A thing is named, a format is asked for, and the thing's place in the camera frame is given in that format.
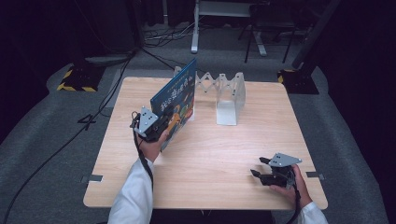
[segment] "person's left hand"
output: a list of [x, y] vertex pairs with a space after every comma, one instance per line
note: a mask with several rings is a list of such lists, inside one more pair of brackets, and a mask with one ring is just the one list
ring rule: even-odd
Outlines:
[[142, 140], [139, 137], [139, 134], [137, 134], [137, 142], [140, 144], [140, 149], [143, 151], [143, 154], [145, 155], [146, 159], [154, 162], [158, 155], [160, 155], [160, 151], [161, 151], [161, 145], [163, 144], [163, 142], [165, 142], [166, 138], [168, 137], [169, 132], [167, 130], [163, 131], [163, 133], [160, 136], [160, 139], [157, 142], [153, 142], [153, 143], [148, 143], [145, 142], [144, 140]]

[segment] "human hand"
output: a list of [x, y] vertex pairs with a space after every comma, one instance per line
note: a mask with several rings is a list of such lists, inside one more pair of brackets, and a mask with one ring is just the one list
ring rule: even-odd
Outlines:
[[[301, 175], [300, 168], [298, 165], [293, 164], [291, 166], [293, 168], [293, 171], [295, 173], [295, 180], [296, 180], [296, 185], [297, 185], [297, 190], [300, 191], [300, 206], [301, 208], [304, 208], [306, 205], [309, 203], [312, 203], [312, 199], [308, 194], [308, 189], [306, 188], [305, 181], [303, 179], [303, 176]], [[296, 200], [296, 193], [294, 191], [294, 188], [290, 189], [285, 189], [277, 185], [271, 185], [270, 189], [282, 194], [285, 196], [291, 203], [295, 203]]]
[[166, 138], [168, 137], [169, 132], [164, 130], [158, 139], [157, 142], [148, 143], [139, 137], [139, 134], [136, 135], [137, 142], [139, 143], [139, 148], [142, 150], [143, 154], [145, 155], [146, 159], [154, 162], [158, 155], [160, 155], [161, 145], [165, 142]]

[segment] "white sleeve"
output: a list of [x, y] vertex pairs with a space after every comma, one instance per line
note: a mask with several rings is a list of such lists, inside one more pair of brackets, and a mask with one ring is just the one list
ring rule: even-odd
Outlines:
[[312, 202], [307, 204], [298, 216], [299, 224], [327, 224], [327, 219], [317, 205]]
[[[154, 165], [151, 161], [147, 161], [151, 172], [153, 172]], [[151, 179], [141, 160], [137, 159], [114, 200], [108, 224], [148, 224], [151, 219], [152, 204]]]

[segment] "book cover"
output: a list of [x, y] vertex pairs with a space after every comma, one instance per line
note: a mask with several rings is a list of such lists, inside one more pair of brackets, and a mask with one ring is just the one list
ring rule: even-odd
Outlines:
[[195, 93], [196, 60], [193, 59], [175, 75], [154, 97], [151, 111], [157, 116], [169, 114], [168, 138], [162, 145], [165, 149], [178, 131], [193, 114]]

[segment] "wooden table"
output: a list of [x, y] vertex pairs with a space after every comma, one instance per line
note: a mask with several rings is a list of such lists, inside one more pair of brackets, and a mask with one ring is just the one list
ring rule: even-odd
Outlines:
[[[168, 78], [127, 77], [123, 80], [93, 175], [84, 197], [89, 207], [110, 207], [137, 160], [133, 111]], [[324, 209], [327, 200], [319, 179], [305, 172], [315, 167], [283, 85], [246, 82], [247, 99], [237, 126], [216, 124], [216, 93], [195, 92], [194, 120], [189, 120], [155, 161], [154, 207], [183, 209], [292, 209], [292, 205], [250, 169], [271, 173], [259, 157], [281, 152], [303, 160], [300, 168], [312, 199]]]

